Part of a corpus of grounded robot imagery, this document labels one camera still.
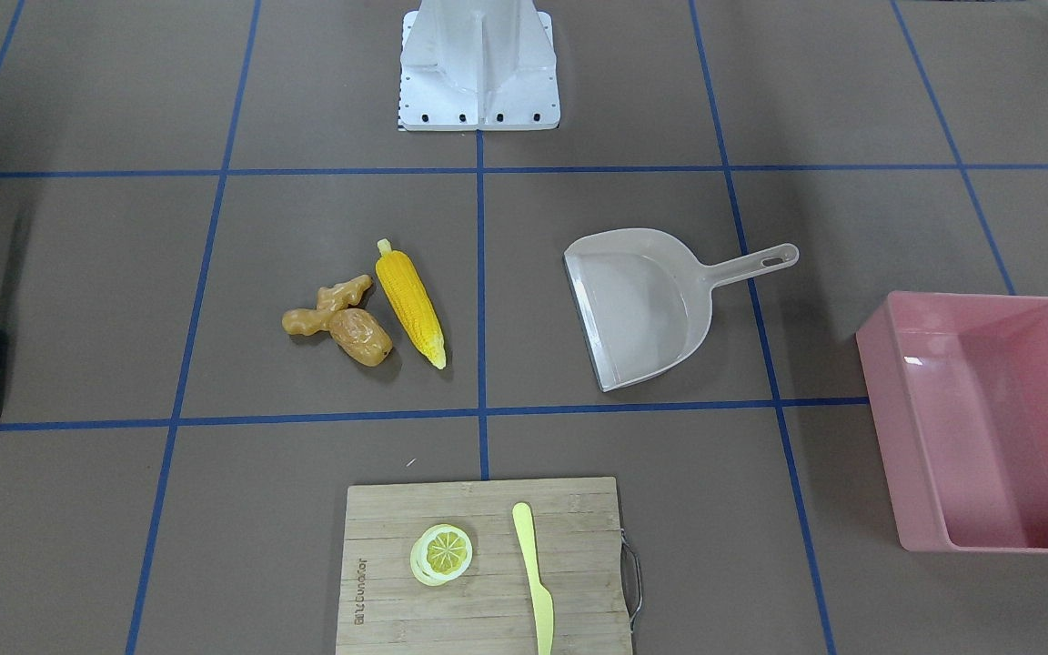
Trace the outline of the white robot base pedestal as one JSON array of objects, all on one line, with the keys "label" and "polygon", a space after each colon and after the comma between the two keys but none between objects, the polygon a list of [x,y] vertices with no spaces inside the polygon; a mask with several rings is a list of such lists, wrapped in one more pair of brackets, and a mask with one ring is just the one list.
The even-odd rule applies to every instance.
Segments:
[{"label": "white robot base pedestal", "polygon": [[560,123],[549,13],[532,1],[423,1],[403,15],[400,129],[550,130]]}]

